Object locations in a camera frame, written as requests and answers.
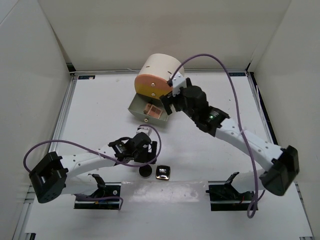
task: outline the shiny metallic square object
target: shiny metallic square object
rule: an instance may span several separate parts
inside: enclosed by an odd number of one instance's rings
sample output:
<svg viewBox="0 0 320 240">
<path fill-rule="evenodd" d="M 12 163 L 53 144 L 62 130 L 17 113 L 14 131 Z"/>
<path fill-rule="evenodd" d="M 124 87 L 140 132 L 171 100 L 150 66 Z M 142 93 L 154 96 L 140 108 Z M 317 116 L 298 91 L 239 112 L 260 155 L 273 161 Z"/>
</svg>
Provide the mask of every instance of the shiny metallic square object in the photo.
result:
<svg viewBox="0 0 320 240">
<path fill-rule="evenodd" d="M 169 180 L 170 178 L 170 167 L 166 165 L 156 166 L 155 178 L 159 180 Z"/>
</svg>

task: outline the purple cable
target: purple cable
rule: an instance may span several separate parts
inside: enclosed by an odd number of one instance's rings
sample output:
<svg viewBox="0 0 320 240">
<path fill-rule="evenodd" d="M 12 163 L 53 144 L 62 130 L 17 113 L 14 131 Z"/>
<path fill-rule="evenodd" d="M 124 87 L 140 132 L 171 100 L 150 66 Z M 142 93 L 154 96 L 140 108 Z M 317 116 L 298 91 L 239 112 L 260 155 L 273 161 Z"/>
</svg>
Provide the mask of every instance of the purple cable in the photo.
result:
<svg viewBox="0 0 320 240">
<path fill-rule="evenodd" d="M 93 198 L 93 197 L 89 197 L 88 195 L 85 195 L 82 193 L 77 193 L 74 195 L 75 195 L 77 201 L 82 201 L 82 202 L 92 202 L 92 201 L 96 202 L 96 201 L 102 201 L 102 200 L 118 199 L 121 201 L 118 210 L 121 210 L 122 204 L 124 204 L 124 199 L 120 196 L 105 196 L 105 197 Z"/>
<path fill-rule="evenodd" d="M 246 211 L 246 215 L 248 218 L 252 218 L 256 211 L 257 211 L 257 203 L 258 203 L 258 200 L 263 196 L 264 192 L 262 193 L 261 197 L 258 198 L 258 174 L 257 174 L 257 168 L 256 168 L 256 163 L 255 163 L 255 159 L 254 159 L 254 154 L 251 150 L 251 147 L 249 145 L 249 142 L 248 142 L 248 139 L 245 135 L 245 132 L 242 128 L 242 124 L 241 124 L 241 118 L 240 118 L 240 109 L 239 109 L 239 102 L 238 102 L 238 97 L 237 97 L 237 93 L 236 93 L 236 89 L 235 89 L 235 86 L 234 86 L 234 83 L 232 82 L 231 80 L 231 77 L 230 77 L 230 74 L 226 68 L 226 66 L 215 56 L 211 55 L 211 54 L 207 54 L 207 53 L 200 53 L 200 54 L 197 54 L 197 55 L 194 55 L 194 56 L 191 56 L 189 57 L 188 59 L 184 60 L 180 66 L 174 71 L 174 73 L 172 74 L 172 77 L 171 77 L 171 80 L 174 78 L 174 76 L 177 74 L 177 72 L 179 71 L 179 69 L 185 65 L 187 62 L 189 62 L 190 60 L 192 59 L 195 59 L 197 57 L 210 57 L 214 60 L 216 60 L 220 65 L 221 67 L 223 68 L 223 70 L 225 71 L 227 77 L 228 77 L 228 80 L 230 82 L 230 85 L 231 85 L 231 88 L 232 88 L 232 92 L 233 92 L 233 96 L 234 96 L 234 101 L 235 101 L 235 109 L 236 109 L 236 117 L 237 117 L 237 121 L 238 121 L 238 125 L 239 125 L 239 129 L 240 129 L 240 132 L 241 132 L 241 135 L 243 137 L 243 140 L 244 140 L 244 143 L 248 149 L 248 152 L 249 152 L 249 156 L 250 156 L 250 159 L 251 159 L 251 163 L 252 163 L 252 168 L 253 168 L 253 176 L 254 176 L 254 196 L 248 206 L 248 209 Z"/>
<path fill-rule="evenodd" d="M 92 150 L 90 148 L 87 148 L 85 146 L 82 146 L 78 143 L 75 143 L 75 142 L 72 142 L 72 141 L 67 141 L 67 140 L 47 140 L 47 141 L 42 141 L 36 145 L 34 145 L 32 148 L 29 149 L 29 151 L 25 154 L 24 158 L 23 158 L 23 166 L 25 168 L 25 170 L 27 170 L 29 173 L 31 172 L 31 170 L 27 167 L 27 157 L 28 155 L 34 150 L 36 149 L 37 147 L 41 146 L 41 145 L 44 145 L 44 144 L 49 144 L 49 143 L 64 143 L 64 144 L 70 144 L 70 145 L 73 145 L 73 146 L 76 146 L 78 148 L 81 148 L 81 149 L 84 149 L 86 150 L 87 152 L 91 153 L 91 154 L 95 154 L 95 155 L 98 155 L 98 156 L 101 156 L 103 158 L 106 158 L 106 159 L 109 159 L 111 161 L 114 161 L 115 163 L 117 164 L 122 164 L 122 165 L 125 165 L 127 167 L 133 167 L 133 168 L 140 168 L 140 167 L 143 167 L 143 166 L 146 166 L 148 164 L 151 164 L 153 163 L 159 156 L 160 152 L 161 152 L 161 148 L 162 148 L 162 141 L 161 141 L 161 137 L 160 137 L 160 134 L 159 132 L 157 131 L 157 129 L 151 125 L 148 125 L 148 124 L 141 124 L 139 127 L 142 127 L 142 126 L 146 126 L 146 127 L 149 127 L 149 128 L 152 128 L 154 130 L 154 132 L 156 133 L 156 135 L 158 136 L 159 138 L 159 150 L 158 150 L 158 153 L 156 154 L 156 156 L 146 162 L 146 163 L 143 163 L 143 164 L 138 164 L 138 165 L 133 165 L 133 164 L 128 164 L 128 163 L 124 163 L 124 162 L 121 162 L 111 156 L 108 156 L 108 155 L 105 155 L 105 154 L 102 154 L 102 153 L 99 153 L 95 150 Z"/>
</svg>

